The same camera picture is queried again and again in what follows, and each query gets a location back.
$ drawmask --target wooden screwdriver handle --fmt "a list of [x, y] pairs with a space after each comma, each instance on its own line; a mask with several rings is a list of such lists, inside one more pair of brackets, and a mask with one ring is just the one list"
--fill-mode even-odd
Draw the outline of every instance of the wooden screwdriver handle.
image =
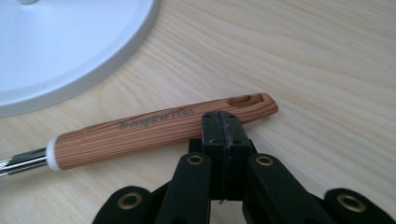
[[276, 102], [266, 93], [185, 105], [127, 119], [92, 125], [54, 140], [54, 157], [62, 170], [201, 136], [201, 116], [224, 110], [242, 123], [275, 114]]

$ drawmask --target screwdriver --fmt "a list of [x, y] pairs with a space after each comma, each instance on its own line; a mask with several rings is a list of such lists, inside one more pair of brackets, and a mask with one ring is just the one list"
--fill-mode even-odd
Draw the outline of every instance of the screwdriver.
[[0, 161], [0, 176], [43, 165], [48, 165], [54, 171], [68, 170], [136, 151], [187, 141], [201, 136], [201, 116], [213, 110], [230, 112], [242, 123], [248, 123], [275, 114], [277, 105], [269, 94], [257, 93], [88, 126], [50, 139], [47, 147]]

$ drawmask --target white ferrule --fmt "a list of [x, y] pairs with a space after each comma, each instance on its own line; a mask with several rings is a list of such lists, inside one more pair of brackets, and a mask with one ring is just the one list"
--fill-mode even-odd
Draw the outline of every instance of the white ferrule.
[[58, 166], [58, 162], [56, 162], [55, 158], [55, 143], [58, 139], [58, 136], [49, 140], [46, 148], [46, 157], [47, 157], [47, 165], [53, 171], [60, 171], [61, 168]]

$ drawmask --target screw hole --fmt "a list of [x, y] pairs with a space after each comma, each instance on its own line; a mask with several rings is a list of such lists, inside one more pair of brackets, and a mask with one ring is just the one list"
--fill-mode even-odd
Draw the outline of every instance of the screw hole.
[[128, 210], [137, 207], [142, 202], [142, 195], [138, 192], [131, 192], [119, 198], [119, 208]]
[[199, 165], [204, 162], [204, 158], [201, 156], [190, 156], [187, 158], [187, 162], [191, 165]]
[[343, 205], [346, 209], [362, 213], [366, 210], [366, 206], [360, 200], [347, 194], [340, 194], [337, 196], [337, 202]]
[[266, 156], [260, 156], [260, 157], [256, 158], [256, 162], [263, 166], [270, 166], [274, 163], [273, 160], [271, 160], [270, 158], [268, 158]]

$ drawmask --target desk surface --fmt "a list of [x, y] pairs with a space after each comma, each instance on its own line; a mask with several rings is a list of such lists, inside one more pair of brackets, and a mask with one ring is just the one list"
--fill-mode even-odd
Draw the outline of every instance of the desk surface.
[[[309, 192], [354, 189], [396, 218], [396, 4], [162, 1], [138, 52], [96, 87], [0, 119], [0, 158], [55, 135], [151, 111], [268, 92], [279, 112], [245, 125]], [[167, 182], [187, 142], [65, 172], [0, 181], [0, 223], [90, 223], [117, 189]], [[244, 223], [213, 203], [211, 223]]]

